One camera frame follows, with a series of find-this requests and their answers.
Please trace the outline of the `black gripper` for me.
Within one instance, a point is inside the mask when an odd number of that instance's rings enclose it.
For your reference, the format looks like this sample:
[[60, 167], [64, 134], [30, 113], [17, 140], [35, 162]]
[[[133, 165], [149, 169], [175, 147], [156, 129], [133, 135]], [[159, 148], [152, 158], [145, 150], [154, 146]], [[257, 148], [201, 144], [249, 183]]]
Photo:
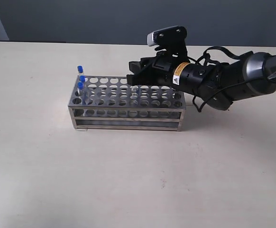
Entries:
[[167, 86], [175, 90], [190, 91], [190, 59], [187, 56], [159, 52], [156, 57], [143, 57], [130, 61], [126, 75], [128, 85]]

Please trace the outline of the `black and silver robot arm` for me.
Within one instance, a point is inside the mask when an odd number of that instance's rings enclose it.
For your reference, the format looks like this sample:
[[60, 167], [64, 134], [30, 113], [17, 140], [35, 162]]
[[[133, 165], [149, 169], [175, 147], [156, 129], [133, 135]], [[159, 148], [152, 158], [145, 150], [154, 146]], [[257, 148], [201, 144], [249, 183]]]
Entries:
[[188, 57], [187, 51], [157, 52], [155, 57], [144, 57], [129, 62], [130, 86], [167, 86], [203, 100], [205, 105], [225, 111], [235, 101], [272, 94], [276, 91], [276, 55], [252, 51], [240, 56], [224, 47], [214, 46], [234, 63], [212, 60], [204, 51], [199, 60]]

